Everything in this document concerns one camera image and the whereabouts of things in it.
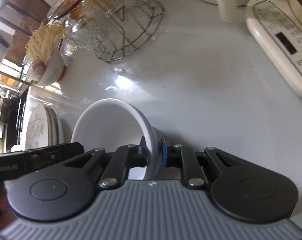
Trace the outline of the person left hand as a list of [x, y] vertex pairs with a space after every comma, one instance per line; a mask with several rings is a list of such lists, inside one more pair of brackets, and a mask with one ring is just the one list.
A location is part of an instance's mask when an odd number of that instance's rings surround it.
[[0, 231], [15, 220], [7, 198], [4, 182], [0, 182]]

